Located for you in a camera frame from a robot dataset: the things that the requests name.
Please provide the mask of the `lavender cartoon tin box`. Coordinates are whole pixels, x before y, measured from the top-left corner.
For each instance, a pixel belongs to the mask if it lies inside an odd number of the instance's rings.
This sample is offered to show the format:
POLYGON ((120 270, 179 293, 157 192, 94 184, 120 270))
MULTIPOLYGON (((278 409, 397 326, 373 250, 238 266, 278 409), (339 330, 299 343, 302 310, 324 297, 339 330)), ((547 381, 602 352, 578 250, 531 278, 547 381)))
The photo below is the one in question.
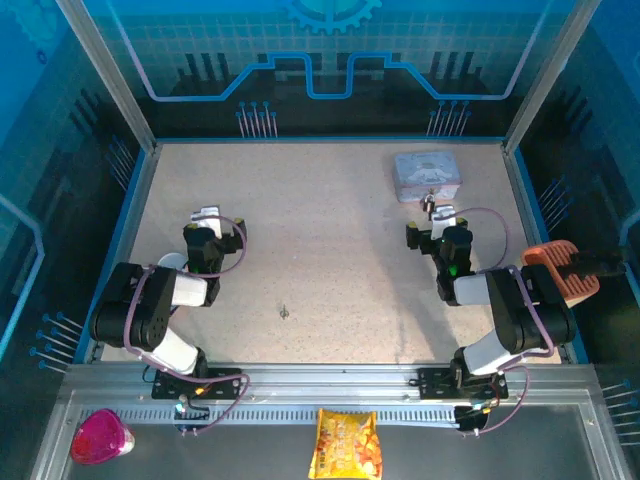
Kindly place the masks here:
POLYGON ((427 195, 433 195, 436 201, 452 200, 462 184, 451 151, 397 154, 393 179, 401 203, 418 202, 427 195))

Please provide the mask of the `white paper cup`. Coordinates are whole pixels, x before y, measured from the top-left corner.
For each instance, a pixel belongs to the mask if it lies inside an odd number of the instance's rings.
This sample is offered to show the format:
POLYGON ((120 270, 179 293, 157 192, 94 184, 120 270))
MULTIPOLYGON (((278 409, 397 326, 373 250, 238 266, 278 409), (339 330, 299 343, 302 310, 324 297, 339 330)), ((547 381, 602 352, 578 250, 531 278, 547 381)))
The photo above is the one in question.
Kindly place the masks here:
POLYGON ((188 271, 188 258, 179 252, 167 253, 156 263, 158 267, 176 270, 178 272, 188 271))

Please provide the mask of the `orange and cream holder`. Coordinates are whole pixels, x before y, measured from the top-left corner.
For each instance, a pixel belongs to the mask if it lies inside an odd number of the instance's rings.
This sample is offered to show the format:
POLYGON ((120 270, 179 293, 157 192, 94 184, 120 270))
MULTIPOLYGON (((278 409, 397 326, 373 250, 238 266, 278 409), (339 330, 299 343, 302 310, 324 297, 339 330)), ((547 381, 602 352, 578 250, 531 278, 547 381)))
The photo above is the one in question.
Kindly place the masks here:
POLYGON ((600 283, 593 275, 588 275, 584 279, 574 273, 567 278, 561 276, 558 268, 568 266, 571 263, 571 255, 578 252, 578 248, 572 242, 554 240, 527 248, 521 254, 521 261, 525 266, 544 265, 550 272, 566 305, 573 308, 595 295, 600 289, 600 283))

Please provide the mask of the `pink plastic cup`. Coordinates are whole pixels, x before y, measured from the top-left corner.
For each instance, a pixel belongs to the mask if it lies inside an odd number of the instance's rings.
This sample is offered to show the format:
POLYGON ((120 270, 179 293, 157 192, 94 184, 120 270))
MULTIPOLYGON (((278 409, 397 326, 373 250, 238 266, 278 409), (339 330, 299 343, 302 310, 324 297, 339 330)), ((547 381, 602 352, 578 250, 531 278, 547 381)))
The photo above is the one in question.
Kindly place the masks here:
POLYGON ((70 455, 82 465, 97 465, 130 453, 135 438, 129 427, 110 409, 91 414, 78 428, 70 455))

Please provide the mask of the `yellow snack bag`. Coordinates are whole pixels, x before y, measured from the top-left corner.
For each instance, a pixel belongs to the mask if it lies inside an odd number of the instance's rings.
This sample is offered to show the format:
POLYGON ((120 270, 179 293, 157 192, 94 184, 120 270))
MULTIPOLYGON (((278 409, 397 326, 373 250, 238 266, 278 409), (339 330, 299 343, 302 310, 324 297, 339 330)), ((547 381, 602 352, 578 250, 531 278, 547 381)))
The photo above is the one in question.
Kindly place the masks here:
POLYGON ((375 412, 318 411, 309 480, 382 480, 383 470, 375 412))

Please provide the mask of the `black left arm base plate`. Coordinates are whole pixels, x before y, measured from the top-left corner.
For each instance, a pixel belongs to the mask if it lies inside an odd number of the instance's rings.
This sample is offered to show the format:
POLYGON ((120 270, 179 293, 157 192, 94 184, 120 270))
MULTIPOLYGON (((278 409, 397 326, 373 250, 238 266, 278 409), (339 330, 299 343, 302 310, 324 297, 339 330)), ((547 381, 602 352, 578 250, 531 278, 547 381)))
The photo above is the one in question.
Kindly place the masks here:
POLYGON ((155 371, 151 377, 149 370, 145 369, 142 380, 151 385, 151 396, 159 400, 178 400, 185 396, 189 400, 235 400, 240 394, 241 380, 237 375, 241 374, 238 368, 208 368, 196 373, 195 378, 221 378, 234 376, 234 379, 221 382, 192 382, 179 379, 166 372, 155 371))

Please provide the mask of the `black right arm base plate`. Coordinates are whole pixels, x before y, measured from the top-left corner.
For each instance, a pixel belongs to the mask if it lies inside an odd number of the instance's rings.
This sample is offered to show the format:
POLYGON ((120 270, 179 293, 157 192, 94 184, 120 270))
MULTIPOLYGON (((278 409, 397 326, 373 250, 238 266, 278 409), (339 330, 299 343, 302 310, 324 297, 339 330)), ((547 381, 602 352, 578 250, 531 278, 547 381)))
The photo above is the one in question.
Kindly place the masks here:
POLYGON ((505 400, 508 387, 504 376, 471 375, 451 368, 427 367, 416 371, 408 381, 419 391, 421 400, 505 400))

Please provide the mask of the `aluminium front rail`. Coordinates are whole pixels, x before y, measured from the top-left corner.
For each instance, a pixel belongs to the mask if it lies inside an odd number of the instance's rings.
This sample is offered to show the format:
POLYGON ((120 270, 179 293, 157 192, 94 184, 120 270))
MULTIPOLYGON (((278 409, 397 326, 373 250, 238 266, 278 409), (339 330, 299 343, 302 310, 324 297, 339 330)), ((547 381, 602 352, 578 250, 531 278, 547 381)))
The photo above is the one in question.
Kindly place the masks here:
MULTIPOLYGON (((247 402, 310 403, 389 401, 419 399, 409 381, 421 370, 444 370, 445 364, 234 364, 250 378, 247 402)), ((123 400, 135 402, 150 394, 142 380, 139 362, 98 362, 74 365, 62 382, 62 395, 75 395, 87 402, 123 400)), ((565 395, 570 391, 597 391, 597 375, 590 365, 529 364, 506 373, 509 393, 515 395, 530 379, 529 394, 565 395)))

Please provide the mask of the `aluminium frame post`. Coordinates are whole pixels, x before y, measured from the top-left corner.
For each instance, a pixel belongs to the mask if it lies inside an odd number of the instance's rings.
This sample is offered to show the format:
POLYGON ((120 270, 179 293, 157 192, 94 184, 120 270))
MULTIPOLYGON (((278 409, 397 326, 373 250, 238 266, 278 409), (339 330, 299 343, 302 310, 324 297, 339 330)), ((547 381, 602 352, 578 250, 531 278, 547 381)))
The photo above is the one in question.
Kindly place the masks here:
POLYGON ((111 98, 146 154, 157 142, 114 57, 82 0, 55 0, 111 98))
POLYGON ((601 2, 602 0, 575 1, 551 53, 543 62, 509 127, 502 148, 506 156, 513 155, 524 138, 601 2))

